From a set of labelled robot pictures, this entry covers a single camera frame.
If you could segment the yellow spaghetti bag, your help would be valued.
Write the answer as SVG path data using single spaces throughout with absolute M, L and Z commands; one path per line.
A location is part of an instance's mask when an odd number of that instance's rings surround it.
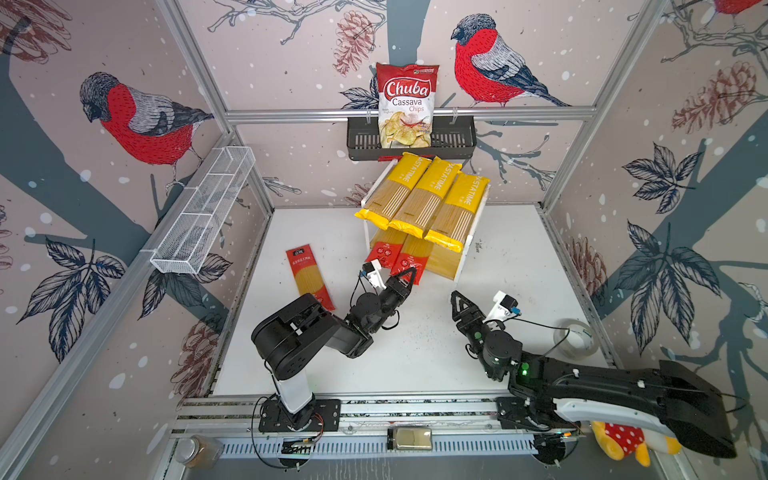
M 388 227 L 422 239 L 461 168 L 460 163 L 435 158 Z
M 489 179 L 459 173 L 424 239 L 461 253 Z
M 372 189 L 355 217 L 386 230 L 431 163 L 429 158 L 405 152 L 399 160 L 393 161 L 393 167 Z

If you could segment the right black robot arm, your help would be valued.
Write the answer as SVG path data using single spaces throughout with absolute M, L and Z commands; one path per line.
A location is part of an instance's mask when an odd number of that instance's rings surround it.
M 507 386 L 524 429 L 601 421 L 652 430 L 694 452 L 733 459 L 723 393 L 678 362 L 620 370 L 568 363 L 524 350 L 500 318 L 453 291 L 452 319 L 486 376 Z

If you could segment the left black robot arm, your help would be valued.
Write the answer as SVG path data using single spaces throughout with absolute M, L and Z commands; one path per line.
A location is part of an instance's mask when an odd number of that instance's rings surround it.
M 305 368 L 325 347 L 355 359 L 373 344 L 373 335 L 398 316 L 415 285 L 410 267 L 390 276 L 379 292 L 360 295 L 347 315 L 338 317 L 307 293 L 259 323 L 251 341 L 275 383 L 278 404 L 294 421 L 313 414 L 315 395 Z

